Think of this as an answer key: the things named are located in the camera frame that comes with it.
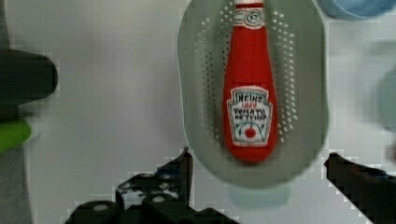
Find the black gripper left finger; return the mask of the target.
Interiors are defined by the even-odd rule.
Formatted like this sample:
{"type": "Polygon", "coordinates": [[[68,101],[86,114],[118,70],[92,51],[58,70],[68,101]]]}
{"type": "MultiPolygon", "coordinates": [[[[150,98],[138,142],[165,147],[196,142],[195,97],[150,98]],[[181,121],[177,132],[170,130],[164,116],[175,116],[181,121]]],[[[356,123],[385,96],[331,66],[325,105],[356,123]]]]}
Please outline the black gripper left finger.
{"type": "Polygon", "coordinates": [[[221,212],[190,207],[193,159],[187,147],[154,173],[119,184],[113,201],[79,205],[64,224],[239,224],[221,212]]]}

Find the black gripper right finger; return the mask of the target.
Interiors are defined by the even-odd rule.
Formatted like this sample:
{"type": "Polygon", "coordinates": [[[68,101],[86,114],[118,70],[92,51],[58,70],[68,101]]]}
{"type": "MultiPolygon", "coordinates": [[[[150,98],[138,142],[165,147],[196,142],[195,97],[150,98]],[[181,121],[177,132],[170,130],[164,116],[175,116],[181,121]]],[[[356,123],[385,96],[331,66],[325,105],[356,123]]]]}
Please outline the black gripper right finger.
{"type": "Polygon", "coordinates": [[[395,224],[395,176],[331,153],[326,178],[373,224],[395,224]]]}

